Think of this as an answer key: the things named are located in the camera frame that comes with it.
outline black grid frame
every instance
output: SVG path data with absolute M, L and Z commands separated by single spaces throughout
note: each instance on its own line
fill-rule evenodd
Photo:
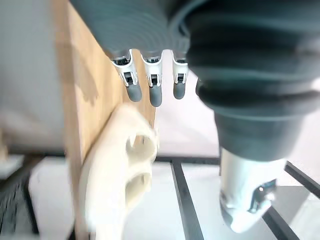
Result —
M 64 152 L 28 152 L 24 158 L 24 164 L 16 172 L 14 172 L 6 180 L 0 182 L 1 194 L 5 194 L 8 188 L 16 181 L 21 180 L 23 176 L 29 175 L 31 170 L 45 157 L 56 157 L 57 160 L 62 161 L 65 158 Z M 178 199 L 178 205 L 183 225 L 183 231 L 186 240 L 203 240 L 204 236 L 198 221 L 198 216 L 190 195 L 190 191 L 186 182 L 183 164 L 195 165 L 220 165 L 219 157 L 190 157 L 190 156 L 157 156 L 156 162 L 170 163 L 172 176 Z M 285 171 L 300 182 L 306 189 L 320 199 L 320 185 L 307 176 L 304 172 L 295 167 L 292 163 L 287 162 Z M 36 217 L 32 208 L 32 201 L 27 191 L 28 187 L 24 187 L 28 210 L 31 215 L 32 230 L 34 233 L 39 233 Z M 263 220 L 273 232 L 278 240 L 299 240 L 298 236 L 290 228 L 288 223 L 281 217 L 281 215 L 271 207 L 263 216 Z M 74 229 L 69 238 L 75 240 Z

